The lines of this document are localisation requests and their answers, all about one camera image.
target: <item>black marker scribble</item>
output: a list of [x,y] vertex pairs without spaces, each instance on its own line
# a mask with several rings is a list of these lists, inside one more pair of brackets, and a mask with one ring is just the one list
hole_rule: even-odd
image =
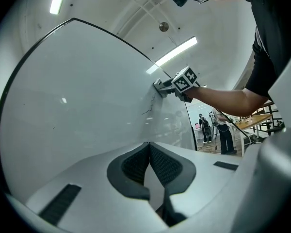
[[142,113],[141,115],[148,113],[149,111],[152,111],[152,106],[153,106],[153,101],[155,99],[155,96],[156,96],[156,94],[154,94],[154,96],[152,97],[152,100],[151,100],[151,109],[147,110],[146,112]]

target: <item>ceiling-mounted round object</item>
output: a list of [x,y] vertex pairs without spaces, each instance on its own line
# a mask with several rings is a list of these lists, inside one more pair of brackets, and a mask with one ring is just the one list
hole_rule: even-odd
[[160,31],[166,32],[169,29],[169,24],[167,22],[162,22],[160,24]]

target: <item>black pants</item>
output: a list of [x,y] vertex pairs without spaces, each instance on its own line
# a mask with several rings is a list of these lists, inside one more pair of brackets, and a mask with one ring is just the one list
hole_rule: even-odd
[[[208,134],[210,134],[208,136],[208,139],[209,139],[209,141],[211,141],[211,130],[210,130],[210,128],[207,128],[206,131],[208,132]],[[202,128],[202,132],[203,132],[203,135],[204,135],[204,142],[207,142],[207,136],[206,136],[206,133],[205,133],[205,129],[204,128]]]
[[227,151],[234,151],[234,144],[232,139],[232,134],[228,129],[226,124],[218,126],[219,133],[220,133],[220,141],[221,141],[221,154],[226,153],[226,144],[227,144]]

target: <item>black sleeve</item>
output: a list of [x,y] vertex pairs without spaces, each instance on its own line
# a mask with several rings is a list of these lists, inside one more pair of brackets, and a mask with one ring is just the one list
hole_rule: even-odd
[[256,94],[269,98],[268,90],[276,81],[274,65],[267,53],[258,45],[256,37],[252,48],[255,53],[255,61],[246,88]]

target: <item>fiducial marker cube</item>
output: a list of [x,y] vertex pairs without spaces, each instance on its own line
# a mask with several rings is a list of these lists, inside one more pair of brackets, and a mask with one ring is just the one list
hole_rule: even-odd
[[194,86],[197,75],[190,67],[186,67],[171,81],[178,92],[182,93]]

